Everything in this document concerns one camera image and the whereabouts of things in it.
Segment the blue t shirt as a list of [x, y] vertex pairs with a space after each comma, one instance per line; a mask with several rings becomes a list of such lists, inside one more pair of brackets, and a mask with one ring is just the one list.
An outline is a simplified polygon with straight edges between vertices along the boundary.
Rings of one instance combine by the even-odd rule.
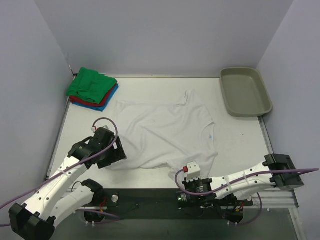
[[104, 98], [102, 99], [102, 101], [100, 103], [87, 102], [87, 101], [84, 101], [76, 96], [71, 96], [69, 98], [69, 100], [74, 105], [84, 107], [87, 109], [91, 109], [94, 111], [103, 112], [105, 110], [105, 108], [107, 107], [108, 103], [110, 102], [110, 100], [112, 99], [112, 97], [114, 96], [114, 94], [116, 93], [116, 91], [118, 90], [118, 88], [119, 88], [119, 85], [115, 84], [112, 87], [112, 89], [110, 89], [110, 91], [108, 91], [106, 93], [106, 95], [104, 96]]

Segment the red t shirt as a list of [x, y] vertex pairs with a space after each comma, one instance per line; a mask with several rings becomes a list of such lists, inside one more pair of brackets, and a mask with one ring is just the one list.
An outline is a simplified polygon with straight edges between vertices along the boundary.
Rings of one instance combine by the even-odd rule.
[[75, 95], [71, 95], [71, 96], [80, 98], [81, 100], [83, 100], [85, 102], [99, 104], [103, 100], [103, 98], [105, 97], [106, 93], [110, 91], [110, 89], [109, 90], [105, 90], [104, 92], [101, 92], [101, 93], [97, 94], [96, 96], [93, 96], [93, 95], [92, 96], [88, 96], [88, 97], [84, 97], [84, 96], [80, 97], [80, 96], [75, 96]]

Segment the white t shirt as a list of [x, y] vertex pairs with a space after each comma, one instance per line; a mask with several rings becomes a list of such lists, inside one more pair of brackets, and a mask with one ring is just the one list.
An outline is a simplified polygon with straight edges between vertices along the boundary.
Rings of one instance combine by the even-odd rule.
[[167, 166], [173, 179], [196, 162], [201, 177], [209, 177], [218, 155], [215, 123], [195, 90], [187, 90], [176, 102], [118, 101], [114, 122], [127, 159], [113, 163], [110, 170]]

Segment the green t shirt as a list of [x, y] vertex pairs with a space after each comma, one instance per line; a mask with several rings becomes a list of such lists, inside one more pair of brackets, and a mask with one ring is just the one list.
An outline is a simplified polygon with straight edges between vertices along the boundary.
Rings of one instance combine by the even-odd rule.
[[76, 97], [96, 96], [117, 84], [113, 77], [105, 76], [98, 71], [81, 67], [78, 75], [72, 81], [66, 91], [66, 95]]

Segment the grey plastic tray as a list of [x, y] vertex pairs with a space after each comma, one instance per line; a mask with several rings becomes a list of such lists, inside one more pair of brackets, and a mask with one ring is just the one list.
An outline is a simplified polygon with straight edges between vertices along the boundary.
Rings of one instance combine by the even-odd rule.
[[233, 117], [260, 117], [273, 109], [263, 78], [254, 68], [228, 67], [221, 70], [220, 87], [225, 108]]

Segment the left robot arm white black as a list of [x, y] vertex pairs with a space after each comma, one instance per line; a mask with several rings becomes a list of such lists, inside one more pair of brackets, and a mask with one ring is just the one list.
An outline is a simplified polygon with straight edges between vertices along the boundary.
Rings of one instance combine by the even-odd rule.
[[58, 170], [33, 196], [9, 209], [12, 231], [25, 240], [49, 240], [69, 215], [86, 205], [103, 205], [108, 198], [103, 186], [92, 179], [65, 195], [69, 187], [91, 166], [102, 169], [126, 158], [121, 139], [107, 128], [98, 128], [93, 136], [72, 146]]

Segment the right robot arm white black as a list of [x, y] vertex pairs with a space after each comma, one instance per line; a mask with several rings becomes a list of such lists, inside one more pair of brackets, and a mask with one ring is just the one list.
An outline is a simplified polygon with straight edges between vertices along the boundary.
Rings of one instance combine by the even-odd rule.
[[263, 162], [251, 168], [220, 177], [202, 178], [195, 161], [187, 163], [182, 173], [185, 177], [176, 193], [179, 209], [231, 206], [267, 189], [291, 191], [304, 186], [301, 173], [285, 154], [266, 155]]

